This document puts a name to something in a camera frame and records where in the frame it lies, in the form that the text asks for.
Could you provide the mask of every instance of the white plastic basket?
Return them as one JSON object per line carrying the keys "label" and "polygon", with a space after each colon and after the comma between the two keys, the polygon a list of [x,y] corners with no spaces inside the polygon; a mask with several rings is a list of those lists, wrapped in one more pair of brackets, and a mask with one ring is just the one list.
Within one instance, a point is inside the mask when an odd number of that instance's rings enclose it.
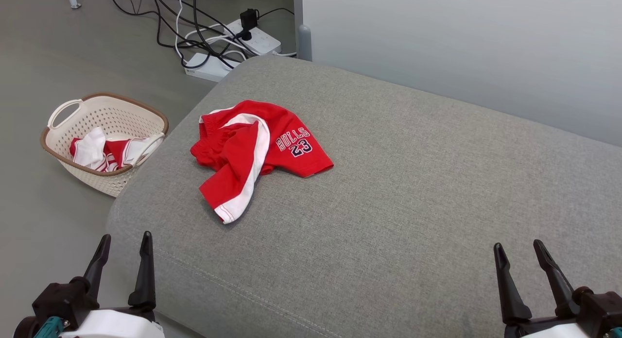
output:
{"label": "white plastic basket", "polygon": [[[66,119],[54,125],[56,117],[72,105],[78,105]],[[138,101],[116,94],[97,93],[60,105],[50,117],[41,134],[41,146],[71,174],[95,189],[118,196],[127,181],[153,152],[139,154],[127,166],[113,172],[98,172],[73,162],[69,152],[74,137],[85,137],[93,128],[101,127],[106,137],[129,139],[149,137],[149,145],[159,145],[169,130],[169,121],[161,112]]]}

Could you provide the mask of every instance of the clothes in basket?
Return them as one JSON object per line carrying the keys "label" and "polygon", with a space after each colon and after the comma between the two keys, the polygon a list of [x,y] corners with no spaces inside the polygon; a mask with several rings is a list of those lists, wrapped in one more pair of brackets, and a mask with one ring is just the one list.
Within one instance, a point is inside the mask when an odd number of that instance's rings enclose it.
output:
{"label": "clothes in basket", "polygon": [[[74,163],[98,172],[112,172],[129,165],[144,146],[149,137],[131,139],[106,139],[101,127],[91,130],[84,138],[74,137],[69,152]],[[150,154],[157,145],[151,145],[144,152]]]}

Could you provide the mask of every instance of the brown basket rim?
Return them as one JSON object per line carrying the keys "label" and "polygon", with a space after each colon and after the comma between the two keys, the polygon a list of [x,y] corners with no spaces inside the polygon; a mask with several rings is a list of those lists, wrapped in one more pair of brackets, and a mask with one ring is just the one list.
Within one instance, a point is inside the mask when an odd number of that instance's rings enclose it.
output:
{"label": "brown basket rim", "polygon": [[[91,94],[91,95],[87,95],[86,97],[82,98],[82,101],[87,101],[88,99],[92,99],[95,97],[111,97],[111,98],[115,98],[115,99],[119,99],[120,101],[126,101],[129,102],[133,105],[139,106],[144,108],[145,110],[149,111],[149,112],[153,112],[154,114],[158,115],[158,117],[160,117],[163,121],[164,121],[164,129],[162,129],[162,132],[166,135],[169,132],[169,120],[166,118],[166,116],[158,111],[155,110],[155,108],[142,103],[140,101],[136,101],[134,99],[131,99],[129,97],[124,97],[122,95],[118,95],[118,94],[113,94],[113,93],[95,93],[95,94]],[[62,161],[63,163],[66,163],[67,165],[70,165],[71,167],[77,168],[79,170],[84,170],[87,173],[91,173],[91,174],[95,174],[96,176],[102,176],[102,177],[107,177],[107,176],[117,176],[120,174],[123,174],[125,172],[127,172],[128,170],[131,170],[133,168],[132,165],[127,165],[119,170],[114,170],[112,172],[98,172],[97,170],[93,170],[90,168],[86,168],[85,166],[80,166],[77,163],[74,163],[73,161],[69,161],[69,159],[66,159],[65,157],[61,156],[60,154],[58,154],[57,152],[55,152],[54,150],[50,149],[49,146],[47,146],[47,144],[45,143],[45,139],[47,137],[47,134],[49,133],[50,129],[49,127],[45,127],[45,129],[43,130],[43,133],[41,134],[41,146],[44,148],[44,150],[47,151],[47,153],[53,155],[54,157],[56,157],[56,159],[58,159],[59,161]]]}

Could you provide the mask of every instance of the gray fabric upholstery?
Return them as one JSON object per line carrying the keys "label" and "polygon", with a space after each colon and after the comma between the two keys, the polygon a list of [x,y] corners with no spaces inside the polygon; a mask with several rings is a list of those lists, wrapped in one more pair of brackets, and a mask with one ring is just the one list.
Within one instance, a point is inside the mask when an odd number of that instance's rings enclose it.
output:
{"label": "gray fabric upholstery", "polygon": [[[198,191],[198,119],[284,106],[335,167],[262,176],[221,225]],[[622,149],[284,57],[244,62],[166,139],[107,228],[127,278],[155,240],[158,309],[206,337],[500,337],[493,244],[535,316],[555,304],[532,242],[571,284],[620,291]]]}

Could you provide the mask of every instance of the red cloth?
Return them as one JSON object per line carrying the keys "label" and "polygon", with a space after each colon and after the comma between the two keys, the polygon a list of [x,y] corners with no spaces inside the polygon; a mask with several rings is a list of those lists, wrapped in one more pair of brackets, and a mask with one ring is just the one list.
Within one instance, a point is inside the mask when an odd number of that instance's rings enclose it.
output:
{"label": "red cloth", "polygon": [[258,175],[281,167],[309,177],[333,167],[296,115],[258,101],[201,116],[199,141],[190,152],[200,165],[216,170],[199,190],[224,223],[242,215]]}
{"label": "red cloth", "polygon": [[[144,140],[144,138],[114,141],[107,140],[104,144],[102,160],[98,163],[97,167],[93,167],[93,169],[98,172],[112,172],[127,166],[127,161],[129,161],[129,159],[127,159],[127,152],[130,144],[134,140],[141,141]],[[74,137],[74,139],[72,139],[71,146],[69,146],[69,153],[71,153],[71,156],[76,156],[76,151],[78,150],[77,144],[80,143],[80,141],[82,141],[82,139],[79,137]]]}

